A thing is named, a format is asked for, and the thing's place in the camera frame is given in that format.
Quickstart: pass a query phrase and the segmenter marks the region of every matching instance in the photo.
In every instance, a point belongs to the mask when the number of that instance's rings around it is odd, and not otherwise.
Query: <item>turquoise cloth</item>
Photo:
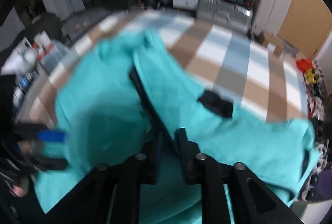
[[[319,158],[311,123],[266,123],[239,105],[231,119],[215,115],[197,102],[204,87],[166,52],[158,33],[143,31],[100,41],[58,93],[58,128],[68,133],[59,154],[70,166],[37,178],[35,190],[44,212],[96,164],[121,163],[150,139],[148,120],[128,78],[133,66],[172,139],[176,129],[185,127],[202,152],[229,165],[243,162],[283,202],[293,202],[289,192],[297,195]],[[309,165],[302,176],[304,150],[309,151]],[[178,156],[172,145],[165,145],[159,183],[141,187],[140,223],[200,223],[200,199],[200,186],[184,184]]]

